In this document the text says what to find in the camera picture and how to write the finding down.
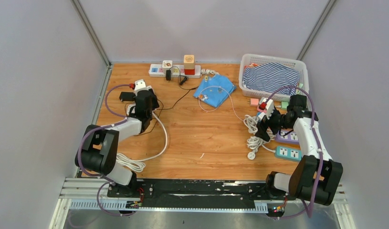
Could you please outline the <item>white square plug adapter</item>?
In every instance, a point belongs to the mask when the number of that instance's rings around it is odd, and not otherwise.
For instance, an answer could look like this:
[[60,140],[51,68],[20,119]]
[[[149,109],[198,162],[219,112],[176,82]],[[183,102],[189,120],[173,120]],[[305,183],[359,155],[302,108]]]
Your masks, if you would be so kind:
[[126,115],[130,116],[135,113],[136,104],[128,104],[126,107]]

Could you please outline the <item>white back power strip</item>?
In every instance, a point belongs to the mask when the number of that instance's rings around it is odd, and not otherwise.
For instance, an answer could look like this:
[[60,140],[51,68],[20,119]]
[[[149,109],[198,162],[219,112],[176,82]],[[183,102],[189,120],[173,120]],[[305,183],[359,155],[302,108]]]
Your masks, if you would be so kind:
[[[168,68],[163,68],[162,64],[151,64],[150,68],[148,70],[148,74],[150,77],[160,77],[160,78],[165,78],[166,77],[166,70]],[[171,68],[171,77],[172,78],[177,78],[180,75],[182,76],[187,76],[189,78],[200,78],[201,77],[201,66],[200,65],[195,65],[195,73],[193,75],[189,75],[185,73],[185,70],[183,68],[182,64],[177,64],[174,65]]]

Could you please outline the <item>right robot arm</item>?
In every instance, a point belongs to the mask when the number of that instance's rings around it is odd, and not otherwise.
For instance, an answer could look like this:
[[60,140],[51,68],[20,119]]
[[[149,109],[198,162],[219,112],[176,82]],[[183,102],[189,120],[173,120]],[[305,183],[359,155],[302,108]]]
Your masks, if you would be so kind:
[[259,105],[261,119],[256,124],[255,136],[268,141],[268,130],[278,134],[282,129],[292,129],[302,156],[291,175],[273,171],[267,176],[264,192],[270,199],[287,193],[324,206],[334,199],[343,166],[332,159],[322,142],[317,114],[313,107],[307,107],[312,103],[308,95],[292,95],[285,114],[276,109],[270,98],[264,98]]

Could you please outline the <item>black power adapter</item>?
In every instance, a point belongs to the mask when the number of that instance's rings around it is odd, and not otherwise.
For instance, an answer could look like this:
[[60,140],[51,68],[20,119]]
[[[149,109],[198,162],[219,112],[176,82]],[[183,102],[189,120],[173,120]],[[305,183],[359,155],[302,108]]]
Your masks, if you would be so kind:
[[121,102],[134,102],[135,97],[136,95],[134,92],[121,92],[119,95],[119,100]]

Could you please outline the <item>white power strip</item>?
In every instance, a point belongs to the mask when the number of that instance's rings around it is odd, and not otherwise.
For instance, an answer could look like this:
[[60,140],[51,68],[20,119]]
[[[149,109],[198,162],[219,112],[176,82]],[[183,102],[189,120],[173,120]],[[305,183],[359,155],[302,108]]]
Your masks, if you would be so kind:
[[[166,77],[166,70],[168,68],[163,68],[162,64],[151,64],[150,68],[148,70],[148,74],[150,77],[160,77],[160,78],[165,78]],[[174,65],[171,68],[171,77],[172,78],[177,78],[180,75],[182,76],[187,76],[189,78],[200,78],[201,77],[201,66],[200,65],[195,65],[195,73],[193,75],[189,75],[185,73],[185,70],[183,68],[182,64],[177,64]]]
[[116,162],[137,173],[143,172],[148,161],[161,156],[168,147],[168,132],[160,120],[160,114],[153,113],[154,123],[146,133],[122,141]]

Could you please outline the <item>wooden block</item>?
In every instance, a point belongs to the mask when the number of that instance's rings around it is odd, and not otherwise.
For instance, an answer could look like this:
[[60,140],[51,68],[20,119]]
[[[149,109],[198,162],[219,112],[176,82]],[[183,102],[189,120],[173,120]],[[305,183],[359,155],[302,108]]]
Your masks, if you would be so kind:
[[195,74],[195,56],[192,54],[186,54],[183,58],[184,73],[185,75]]

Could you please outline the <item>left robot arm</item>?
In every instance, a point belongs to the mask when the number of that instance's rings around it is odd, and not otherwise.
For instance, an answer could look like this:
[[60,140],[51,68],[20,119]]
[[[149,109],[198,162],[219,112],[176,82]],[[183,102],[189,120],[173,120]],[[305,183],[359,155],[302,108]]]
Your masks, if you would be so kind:
[[75,165],[86,174],[103,177],[119,185],[126,197],[138,191],[136,173],[116,162],[118,144],[129,137],[143,133],[153,119],[153,111],[159,108],[152,89],[142,90],[134,96],[132,111],[122,121],[105,126],[89,125],[75,155]]

